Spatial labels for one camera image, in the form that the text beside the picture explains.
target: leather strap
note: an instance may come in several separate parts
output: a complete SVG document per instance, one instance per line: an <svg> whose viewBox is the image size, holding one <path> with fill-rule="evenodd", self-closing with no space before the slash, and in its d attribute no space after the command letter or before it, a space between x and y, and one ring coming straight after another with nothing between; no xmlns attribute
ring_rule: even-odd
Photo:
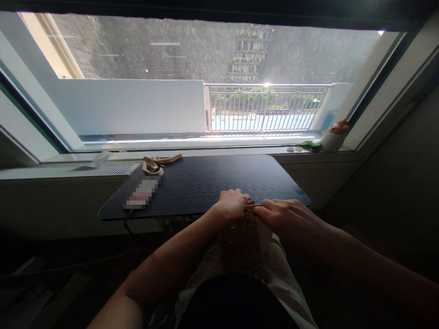
<svg viewBox="0 0 439 329"><path fill-rule="evenodd" d="M262 204L259 203L259 204L257 204L257 205L247 205L247 206L245 207L245 210L253 211L253 209L254 209L255 207L257 207L257 206L262 206Z"/></svg>
<svg viewBox="0 0 439 329"><path fill-rule="evenodd" d="M174 156L171 157L171 158L162 158L162 159L160 159L160 157L153 157L152 159L153 159L154 162L157 163L158 165L162 165L162 164L165 164L165 163L171 163L171 162L174 162L175 160L181 159L182 157L183 157L182 154L177 154L177 155L174 155Z"/></svg>
<svg viewBox="0 0 439 329"><path fill-rule="evenodd" d="M143 173L147 176L162 176L163 175L163 168L159 168L159 166L150 158L144 157L143 158L143 167L142 167Z"/></svg>

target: green object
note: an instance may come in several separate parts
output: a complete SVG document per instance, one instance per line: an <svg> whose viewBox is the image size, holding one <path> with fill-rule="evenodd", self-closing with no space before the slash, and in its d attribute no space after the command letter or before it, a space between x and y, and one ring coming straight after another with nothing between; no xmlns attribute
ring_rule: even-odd
<svg viewBox="0 0 439 329"><path fill-rule="evenodd" d="M313 143L312 140L301 142L300 144L296 144L295 146L301 146L305 149L321 149L320 143Z"/></svg>

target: person's left hand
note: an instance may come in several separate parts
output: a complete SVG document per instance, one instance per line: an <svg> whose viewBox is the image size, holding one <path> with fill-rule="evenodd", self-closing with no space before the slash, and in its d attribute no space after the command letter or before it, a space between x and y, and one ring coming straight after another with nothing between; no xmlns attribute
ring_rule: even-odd
<svg viewBox="0 0 439 329"><path fill-rule="evenodd" d="M221 191L219 196L219 200L212 206L212 210L225 220L226 225L242 217L244 207L250 200L249 195L242 194L240 189Z"/></svg>

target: white pants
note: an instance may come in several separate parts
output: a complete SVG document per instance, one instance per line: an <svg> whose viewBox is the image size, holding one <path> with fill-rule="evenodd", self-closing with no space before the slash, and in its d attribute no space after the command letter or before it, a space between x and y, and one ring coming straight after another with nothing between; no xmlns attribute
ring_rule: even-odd
<svg viewBox="0 0 439 329"><path fill-rule="evenodd" d="M285 251L277 235L273 234L263 252L264 265L260 271L263 281L301 329L317 328L305 297L288 265ZM195 290L207 279L224 275L221 251L216 242L204 255L198 269L187 281L186 288L178 295L175 305L177 329Z"/></svg>

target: white cup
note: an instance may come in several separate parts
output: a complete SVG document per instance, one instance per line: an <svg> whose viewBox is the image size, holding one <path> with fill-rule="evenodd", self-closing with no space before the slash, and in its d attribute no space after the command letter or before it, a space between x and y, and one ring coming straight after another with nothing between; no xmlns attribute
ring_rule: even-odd
<svg viewBox="0 0 439 329"><path fill-rule="evenodd" d="M346 134L327 132L320 140L322 151L337 152L343 145Z"/></svg>

